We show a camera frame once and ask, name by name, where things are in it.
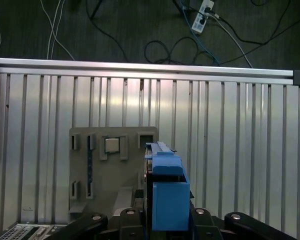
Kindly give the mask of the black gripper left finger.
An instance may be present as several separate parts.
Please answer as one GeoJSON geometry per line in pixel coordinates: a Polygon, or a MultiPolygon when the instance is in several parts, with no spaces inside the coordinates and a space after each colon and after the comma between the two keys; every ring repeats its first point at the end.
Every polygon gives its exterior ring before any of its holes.
{"type": "Polygon", "coordinates": [[[94,212],[86,214],[48,236],[48,240],[146,240],[144,191],[136,190],[132,207],[107,217],[94,212]]]}

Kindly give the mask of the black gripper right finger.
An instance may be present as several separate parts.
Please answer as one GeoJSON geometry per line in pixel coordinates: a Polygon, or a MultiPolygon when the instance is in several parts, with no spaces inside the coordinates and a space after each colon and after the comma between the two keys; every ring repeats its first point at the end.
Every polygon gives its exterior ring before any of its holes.
{"type": "Polygon", "coordinates": [[[193,240],[293,240],[294,237],[243,212],[223,219],[190,204],[189,234],[193,240]]]}

